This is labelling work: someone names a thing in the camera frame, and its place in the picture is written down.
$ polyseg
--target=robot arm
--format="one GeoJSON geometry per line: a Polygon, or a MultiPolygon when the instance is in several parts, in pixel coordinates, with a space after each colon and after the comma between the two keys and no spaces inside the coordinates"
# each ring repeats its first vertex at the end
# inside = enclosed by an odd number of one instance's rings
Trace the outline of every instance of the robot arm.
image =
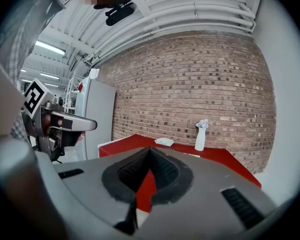
{"type": "Polygon", "coordinates": [[[93,131],[97,122],[63,112],[63,101],[56,98],[37,79],[24,93],[23,116],[28,133],[36,138],[38,151],[47,153],[51,161],[64,156],[64,147],[74,146],[82,132],[93,131]]]}

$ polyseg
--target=ventilation grille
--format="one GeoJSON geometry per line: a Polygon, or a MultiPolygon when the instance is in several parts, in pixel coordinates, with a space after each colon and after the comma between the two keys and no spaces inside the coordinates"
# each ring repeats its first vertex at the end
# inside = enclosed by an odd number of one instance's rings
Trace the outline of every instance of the ventilation grille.
{"type": "Polygon", "coordinates": [[[247,229],[252,228],[264,219],[236,188],[223,190],[221,194],[247,229]]]}
{"type": "Polygon", "coordinates": [[[69,178],[78,174],[83,174],[84,171],[81,169],[74,169],[74,170],[68,170],[64,172],[59,172],[58,175],[60,176],[61,179],[69,178]]]}

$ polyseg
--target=red table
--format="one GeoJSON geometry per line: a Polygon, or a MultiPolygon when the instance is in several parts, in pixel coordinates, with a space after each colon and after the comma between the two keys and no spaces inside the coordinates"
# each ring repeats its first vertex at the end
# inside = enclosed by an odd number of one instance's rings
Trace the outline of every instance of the red table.
{"type": "MultiPolygon", "coordinates": [[[[168,148],[182,153],[200,156],[204,159],[209,159],[220,164],[223,164],[233,171],[240,174],[242,177],[252,182],[261,188],[260,182],[226,149],[205,147],[203,151],[195,150],[194,146],[174,143],[171,147],[156,144],[153,138],[144,137],[134,134],[130,137],[118,140],[116,142],[101,146],[99,148],[99,157],[112,156],[118,153],[129,150],[144,148],[144,147],[158,147],[168,148]]],[[[151,196],[157,192],[155,179],[151,171],[148,172],[140,189],[136,193],[136,206],[138,209],[149,213],[151,211],[151,196]]]]}

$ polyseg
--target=plaid shirt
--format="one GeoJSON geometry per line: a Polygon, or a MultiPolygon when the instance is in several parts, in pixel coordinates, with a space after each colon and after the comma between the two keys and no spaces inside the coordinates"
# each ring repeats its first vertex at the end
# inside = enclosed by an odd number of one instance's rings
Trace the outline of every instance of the plaid shirt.
{"type": "MultiPolygon", "coordinates": [[[[61,0],[19,0],[3,21],[0,28],[0,62],[15,86],[40,33],[64,8],[61,0]]],[[[21,113],[13,124],[11,135],[28,141],[21,113]]]]}

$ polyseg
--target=brick wall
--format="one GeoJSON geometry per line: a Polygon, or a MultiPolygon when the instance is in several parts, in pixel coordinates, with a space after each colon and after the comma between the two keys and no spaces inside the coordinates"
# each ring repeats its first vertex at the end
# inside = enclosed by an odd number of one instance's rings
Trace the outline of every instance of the brick wall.
{"type": "Polygon", "coordinates": [[[271,76],[250,37],[193,31],[130,48],[100,66],[116,88],[112,138],[138,133],[194,145],[209,120],[206,147],[226,148],[261,172],[273,147],[276,107],[271,76]]]}

